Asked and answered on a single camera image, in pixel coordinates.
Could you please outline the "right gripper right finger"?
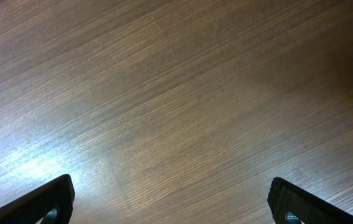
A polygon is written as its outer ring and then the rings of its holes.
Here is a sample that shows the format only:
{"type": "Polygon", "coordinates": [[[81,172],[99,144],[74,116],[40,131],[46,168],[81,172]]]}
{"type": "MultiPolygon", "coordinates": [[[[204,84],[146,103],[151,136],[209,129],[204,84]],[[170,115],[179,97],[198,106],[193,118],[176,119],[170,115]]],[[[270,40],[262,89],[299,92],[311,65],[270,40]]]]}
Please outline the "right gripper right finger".
{"type": "Polygon", "coordinates": [[[267,198],[276,224],[353,224],[353,215],[276,177],[267,198]]]}

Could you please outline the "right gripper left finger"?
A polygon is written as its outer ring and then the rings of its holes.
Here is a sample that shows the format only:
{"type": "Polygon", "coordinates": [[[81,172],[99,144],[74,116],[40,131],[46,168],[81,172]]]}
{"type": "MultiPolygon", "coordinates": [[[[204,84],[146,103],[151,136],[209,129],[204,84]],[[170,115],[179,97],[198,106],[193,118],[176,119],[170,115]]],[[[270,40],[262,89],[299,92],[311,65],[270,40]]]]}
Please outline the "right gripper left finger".
{"type": "Polygon", "coordinates": [[[0,224],[68,224],[75,191],[71,177],[63,174],[0,208],[0,224]]]}

